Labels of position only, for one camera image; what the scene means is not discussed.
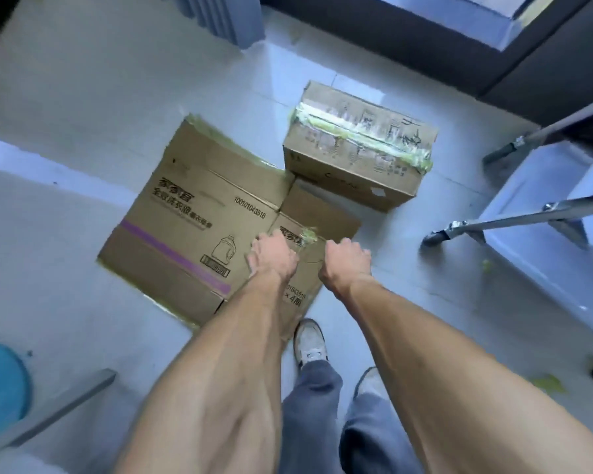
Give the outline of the grey metal bar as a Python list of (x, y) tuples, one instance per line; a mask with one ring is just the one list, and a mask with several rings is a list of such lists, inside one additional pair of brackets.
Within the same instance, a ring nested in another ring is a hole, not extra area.
[(24, 445), (111, 386), (117, 375), (115, 370), (104, 368), (88, 375), (76, 385), (47, 401), (32, 414), (28, 414), (0, 434), (0, 452), (7, 448), (17, 448)]

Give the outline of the person's white shoe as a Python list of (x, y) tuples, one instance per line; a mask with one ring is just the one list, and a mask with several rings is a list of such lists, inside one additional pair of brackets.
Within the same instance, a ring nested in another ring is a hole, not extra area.
[(293, 335), (293, 353), (296, 365), (301, 370), (313, 361), (329, 361), (323, 332), (311, 318), (303, 318)]
[(364, 371), (359, 381), (356, 383), (353, 400), (356, 400), (359, 396), (364, 394), (377, 396), (378, 398), (387, 401), (390, 400), (389, 394), (387, 393), (386, 387), (376, 366), (371, 366)]

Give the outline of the person's left forearm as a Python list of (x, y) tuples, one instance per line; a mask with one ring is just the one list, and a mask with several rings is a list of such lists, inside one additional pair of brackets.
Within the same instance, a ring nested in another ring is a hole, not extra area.
[(278, 271), (252, 276), (155, 383), (114, 474), (275, 474), (281, 443)]

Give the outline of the person's right hand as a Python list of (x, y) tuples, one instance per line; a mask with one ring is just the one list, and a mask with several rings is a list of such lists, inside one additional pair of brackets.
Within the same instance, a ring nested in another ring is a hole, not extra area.
[(350, 289), (356, 283), (374, 281), (372, 264), (325, 264), (324, 261), (319, 278), (341, 302), (348, 299)]

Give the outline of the person's right forearm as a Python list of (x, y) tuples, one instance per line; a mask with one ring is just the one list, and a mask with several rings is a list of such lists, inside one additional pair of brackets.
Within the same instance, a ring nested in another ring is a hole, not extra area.
[(593, 433), (466, 335), (372, 276), (334, 291), (428, 472), (593, 474)]

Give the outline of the person's white left shoe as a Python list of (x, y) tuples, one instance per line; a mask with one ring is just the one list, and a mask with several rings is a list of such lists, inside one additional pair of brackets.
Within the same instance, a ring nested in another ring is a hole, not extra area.
[(293, 353), (296, 365), (301, 370), (313, 361), (329, 361), (323, 332), (311, 318), (303, 318), (293, 335)]

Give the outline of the person's grey trousers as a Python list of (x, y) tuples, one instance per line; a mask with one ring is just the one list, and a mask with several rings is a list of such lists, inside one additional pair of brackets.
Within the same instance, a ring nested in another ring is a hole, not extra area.
[(339, 429), (342, 386), (327, 360), (301, 368), (283, 401), (278, 474), (424, 474), (387, 395), (357, 394)]

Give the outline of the person's left hand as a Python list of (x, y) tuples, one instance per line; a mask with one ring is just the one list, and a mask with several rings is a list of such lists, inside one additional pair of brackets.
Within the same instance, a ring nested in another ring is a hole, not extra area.
[(286, 287), (298, 267), (298, 254), (288, 246), (282, 231), (275, 229), (256, 236), (246, 255), (246, 262), (250, 278), (273, 276), (282, 287)]

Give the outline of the taped brown cardboard box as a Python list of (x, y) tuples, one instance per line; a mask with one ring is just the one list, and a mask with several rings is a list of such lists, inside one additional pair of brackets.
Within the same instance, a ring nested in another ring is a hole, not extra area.
[(309, 81), (283, 142), (285, 168), (386, 213), (417, 196), (437, 136), (421, 120)]

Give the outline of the person's white right shoe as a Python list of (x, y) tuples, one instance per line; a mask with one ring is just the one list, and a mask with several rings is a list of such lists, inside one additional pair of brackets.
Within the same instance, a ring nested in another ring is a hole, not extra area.
[(359, 381), (356, 383), (353, 400), (356, 400), (359, 396), (364, 394), (377, 396), (378, 398), (387, 401), (390, 400), (389, 394), (387, 393), (386, 387), (376, 366), (371, 366), (364, 371)]

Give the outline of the grey ribbed panel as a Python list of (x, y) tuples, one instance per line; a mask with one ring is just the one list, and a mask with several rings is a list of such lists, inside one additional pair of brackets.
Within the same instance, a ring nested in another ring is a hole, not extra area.
[(173, 0), (211, 35), (246, 50), (266, 38), (261, 0)]

